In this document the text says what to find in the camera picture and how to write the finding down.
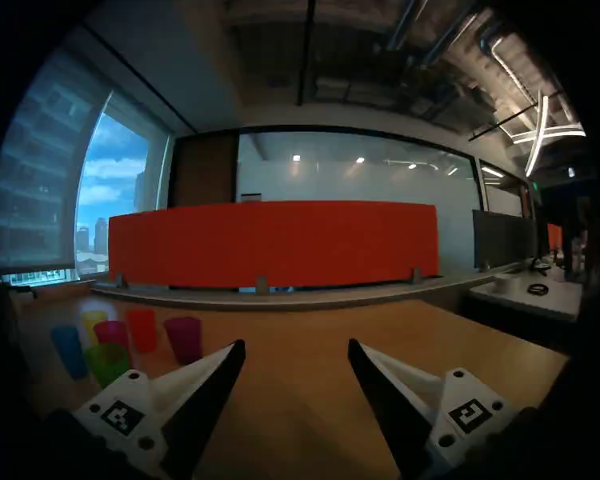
sky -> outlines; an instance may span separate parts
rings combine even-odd
[[[143,172],[149,152],[148,141],[103,114],[86,151],[80,181],[76,230],[89,228],[94,246],[95,223],[102,217],[134,212],[136,176]]]

plastic cup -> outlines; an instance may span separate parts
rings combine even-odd
[[[73,380],[84,378],[89,374],[82,356],[82,345],[80,345],[76,327],[72,325],[56,326],[51,331],[51,341]]]
[[[155,312],[149,309],[136,309],[126,312],[126,323],[131,331],[135,349],[140,354],[148,354],[158,346],[155,329]]]
[[[176,317],[165,321],[166,335],[178,363],[188,365],[202,358],[202,322],[196,317]]]
[[[101,343],[85,352],[85,359],[102,388],[107,387],[130,368],[127,351],[117,343]]]
[[[129,350],[129,335],[124,322],[100,322],[94,326],[94,332],[100,343],[116,343],[124,347],[129,357],[129,364],[133,364],[131,350]]]
[[[80,319],[82,320],[82,325],[85,327],[86,334],[89,336],[89,340],[91,340],[91,345],[97,345],[98,336],[94,332],[94,327],[100,322],[108,322],[109,315],[102,310],[91,310],[81,314]]]

blue cup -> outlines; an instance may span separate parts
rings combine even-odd
[[[73,380],[85,378],[89,371],[86,368],[78,329],[71,325],[56,326],[51,331],[51,341],[60,355],[66,371]]]

orange cup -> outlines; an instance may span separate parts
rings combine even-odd
[[[126,323],[129,326],[135,349],[140,354],[148,354],[158,346],[158,335],[155,328],[155,312],[151,309],[136,309],[126,312]]]

cable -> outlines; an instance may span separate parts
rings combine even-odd
[[[529,288],[526,289],[528,294],[537,295],[539,297],[549,293],[549,287],[543,283],[532,283]]]

